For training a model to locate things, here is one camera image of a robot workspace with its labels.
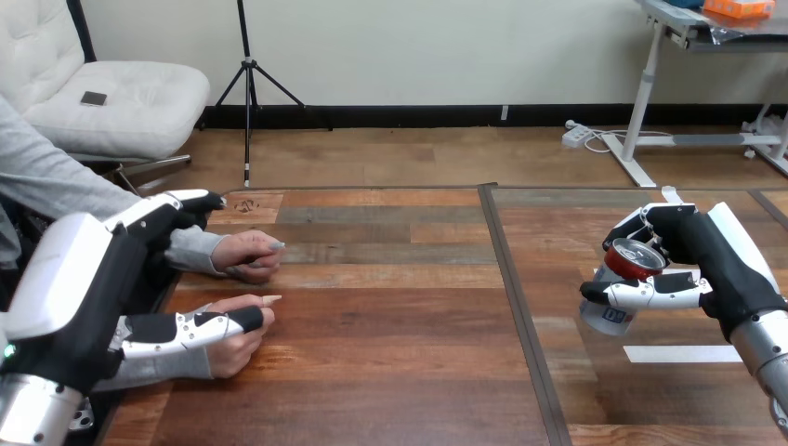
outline desk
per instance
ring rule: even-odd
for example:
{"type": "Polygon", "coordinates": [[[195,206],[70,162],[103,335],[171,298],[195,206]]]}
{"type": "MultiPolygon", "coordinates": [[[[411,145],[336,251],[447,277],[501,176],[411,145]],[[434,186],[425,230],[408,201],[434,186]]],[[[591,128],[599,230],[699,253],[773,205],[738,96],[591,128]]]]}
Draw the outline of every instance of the desk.
{"type": "MultiPolygon", "coordinates": [[[[600,241],[659,192],[479,192],[230,194],[211,229],[288,243],[265,290],[284,296],[277,322],[234,379],[127,392],[103,444],[784,444],[743,364],[626,353],[725,346],[701,310],[640,312],[624,337],[579,318],[600,241]]],[[[788,285],[788,231],[753,195],[679,194],[728,203],[788,285]]],[[[758,196],[788,210],[786,191],[758,196]]],[[[248,292],[262,291],[185,274],[168,310],[248,292]]]]}
{"type": "Polygon", "coordinates": [[[670,40],[679,48],[699,53],[768,53],[788,51],[788,40],[765,41],[742,39],[722,45],[714,45],[708,35],[708,25],[703,16],[685,8],[673,7],[663,0],[636,0],[648,15],[648,24],[653,27],[649,59],[640,78],[640,87],[635,98],[635,108],[626,131],[624,144],[614,135],[603,135],[602,140],[612,155],[641,188],[654,188],[656,183],[635,160],[637,146],[752,146],[765,160],[788,175],[788,161],[784,159],[788,148],[788,119],[783,123],[778,136],[739,133],[732,135],[673,135],[671,137],[641,137],[640,127],[649,104],[654,85],[657,63],[664,40],[670,40]]]}
{"type": "Polygon", "coordinates": [[[105,445],[546,444],[476,189],[228,195],[209,229],[287,242],[265,289],[184,274],[168,311],[282,294],[231,380],[128,392],[105,445]]]}

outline orange box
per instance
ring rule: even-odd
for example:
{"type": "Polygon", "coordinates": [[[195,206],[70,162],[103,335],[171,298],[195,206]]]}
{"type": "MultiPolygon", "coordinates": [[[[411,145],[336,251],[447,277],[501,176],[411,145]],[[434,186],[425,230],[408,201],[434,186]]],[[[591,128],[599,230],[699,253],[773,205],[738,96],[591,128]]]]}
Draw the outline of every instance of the orange box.
{"type": "Polygon", "coordinates": [[[703,9],[735,19],[768,17],[774,12],[774,0],[706,0],[703,9]]]}

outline white chair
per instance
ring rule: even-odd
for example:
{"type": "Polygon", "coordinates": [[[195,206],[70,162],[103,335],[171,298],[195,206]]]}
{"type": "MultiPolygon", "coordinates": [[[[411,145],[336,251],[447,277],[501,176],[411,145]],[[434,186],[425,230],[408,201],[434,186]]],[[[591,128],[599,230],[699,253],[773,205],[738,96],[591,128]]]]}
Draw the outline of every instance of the white chair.
{"type": "Polygon", "coordinates": [[[66,0],[0,0],[0,95],[80,161],[156,161],[127,175],[188,163],[189,155],[167,157],[191,135],[209,89],[183,65],[85,63],[66,0]],[[107,95],[106,105],[80,104],[86,91],[107,95]]]}

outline white wall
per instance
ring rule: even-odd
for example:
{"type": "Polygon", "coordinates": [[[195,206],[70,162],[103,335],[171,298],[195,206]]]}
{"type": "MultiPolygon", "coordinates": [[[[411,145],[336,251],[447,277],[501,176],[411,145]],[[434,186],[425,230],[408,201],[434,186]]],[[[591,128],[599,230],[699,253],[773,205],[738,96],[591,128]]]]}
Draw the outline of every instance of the white wall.
{"type": "MultiPolygon", "coordinates": [[[[82,0],[99,59],[184,63],[216,100],[243,58],[232,0],[82,0]]],[[[246,0],[252,55],[312,105],[631,103],[651,32],[632,0],[246,0]]],[[[665,42],[654,102],[759,102],[788,55],[665,42]]],[[[264,104],[289,99],[260,76],[264,104]]],[[[243,103],[243,84],[227,103],[243,103]]]]}

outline can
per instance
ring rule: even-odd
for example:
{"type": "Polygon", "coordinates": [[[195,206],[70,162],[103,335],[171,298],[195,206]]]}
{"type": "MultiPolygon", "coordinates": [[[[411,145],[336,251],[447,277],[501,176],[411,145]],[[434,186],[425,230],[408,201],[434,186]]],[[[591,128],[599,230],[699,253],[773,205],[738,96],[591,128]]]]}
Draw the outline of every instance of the can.
{"type": "MultiPolygon", "coordinates": [[[[637,240],[616,239],[599,265],[594,282],[644,281],[660,274],[665,267],[667,262],[654,248],[637,240]]],[[[586,299],[580,304],[581,319],[595,330],[611,336],[624,335],[636,315],[634,308],[602,305],[586,299]]]]}

